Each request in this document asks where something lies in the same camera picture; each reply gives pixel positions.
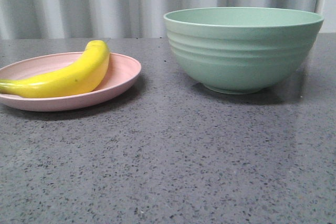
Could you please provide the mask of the green ribbed bowl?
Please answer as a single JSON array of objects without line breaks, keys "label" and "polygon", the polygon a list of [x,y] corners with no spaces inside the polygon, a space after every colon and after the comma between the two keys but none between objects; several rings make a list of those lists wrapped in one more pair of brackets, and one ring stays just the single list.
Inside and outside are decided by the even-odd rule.
[{"label": "green ribbed bowl", "polygon": [[265,7],[208,7],[164,15],[181,68],[220,93],[249,94],[294,73],[323,24],[320,14]]}]

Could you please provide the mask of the yellow banana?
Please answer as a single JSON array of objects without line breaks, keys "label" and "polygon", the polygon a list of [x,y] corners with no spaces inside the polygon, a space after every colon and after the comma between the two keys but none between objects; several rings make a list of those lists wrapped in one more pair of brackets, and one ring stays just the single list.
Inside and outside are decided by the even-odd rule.
[{"label": "yellow banana", "polygon": [[102,40],[92,40],[81,56],[64,68],[21,80],[2,79],[1,94],[54,98],[91,92],[104,79],[109,60],[107,44]]}]

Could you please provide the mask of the pink plate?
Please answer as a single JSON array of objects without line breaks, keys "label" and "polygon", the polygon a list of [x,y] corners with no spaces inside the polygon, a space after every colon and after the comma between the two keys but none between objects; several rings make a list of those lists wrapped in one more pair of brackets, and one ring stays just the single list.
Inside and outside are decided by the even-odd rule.
[{"label": "pink plate", "polygon": [[[1,68],[2,79],[25,79],[36,74],[60,69],[73,63],[81,52],[65,52],[22,60]],[[86,108],[113,99],[126,92],[137,80],[141,64],[134,58],[110,54],[107,74],[99,86],[90,93],[68,97],[28,99],[1,94],[1,104],[11,108],[54,112]]]}]

